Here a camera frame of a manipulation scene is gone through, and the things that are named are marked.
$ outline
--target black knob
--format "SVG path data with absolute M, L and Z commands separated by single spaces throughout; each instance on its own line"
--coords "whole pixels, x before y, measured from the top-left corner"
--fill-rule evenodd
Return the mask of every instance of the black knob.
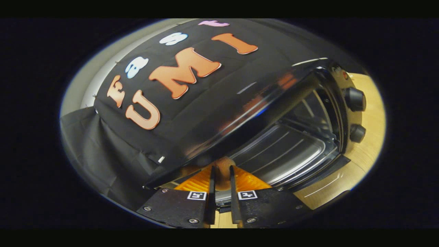
M 365 134 L 366 134 L 366 129 L 363 126 L 359 124 L 351 125 L 351 135 L 350 135 L 351 141 L 360 143 L 363 140 Z
M 346 104 L 353 112 L 366 110 L 366 96 L 362 91 L 350 87 L 345 89 L 344 93 Z

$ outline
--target letter m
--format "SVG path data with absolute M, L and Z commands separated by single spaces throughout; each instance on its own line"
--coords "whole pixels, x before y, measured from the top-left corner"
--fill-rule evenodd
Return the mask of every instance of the letter m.
M 194 84 L 197 82 L 192 69 L 198 77 L 206 77 L 221 67 L 219 62 L 212 62 L 196 53 L 192 47 L 186 48 L 175 55 L 178 67 L 160 66 L 151 75 L 150 80 L 158 80 L 172 92 L 172 98 L 178 99 L 187 92 L 189 87 L 180 85 L 176 80 Z

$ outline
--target pink letter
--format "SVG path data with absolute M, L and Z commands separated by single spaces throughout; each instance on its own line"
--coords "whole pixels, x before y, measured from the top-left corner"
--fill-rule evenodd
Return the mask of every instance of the pink letter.
M 228 26 L 229 23 L 217 23 L 217 21 L 203 21 L 200 22 L 198 25 L 208 25 L 208 26 Z

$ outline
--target orange gripper pad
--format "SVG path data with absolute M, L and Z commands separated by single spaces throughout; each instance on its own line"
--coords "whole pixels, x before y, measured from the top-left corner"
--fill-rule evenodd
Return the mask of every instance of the orange gripper pad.
M 237 192 L 271 188 L 270 185 L 252 175 L 251 173 L 244 171 L 237 166 L 233 166 L 233 168 L 235 171 L 235 183 Z
M 177 190 L 184 191 L 198 191 L 198 192 L 207 192 L 209 193 L 209 183 L 210 183 L 210 173 L 212 171 L 212 167 L 208 167 L 190 179 L 182 182 L 180 185 L 175 187 Z

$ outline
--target wooden surface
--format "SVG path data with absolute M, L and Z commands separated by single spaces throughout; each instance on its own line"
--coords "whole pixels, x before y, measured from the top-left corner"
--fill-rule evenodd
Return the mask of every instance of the wooden surface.
M 325 179 L 294 193 L 311 209 L 322 206 L 358 184 L 374 165 L 384 142 L 385 111 L 378 89 L 366 75 L 349 75 L 355 87 L 366 95 L 367 106 L 362 119 L 366 135 L 361 143 L 356 143 L 354 148 L 345 154 L 351 162 Z M 237 228 L 237 225 L 232 224 L 230 212 L 216 212 L 215 224 L 211 228 Z

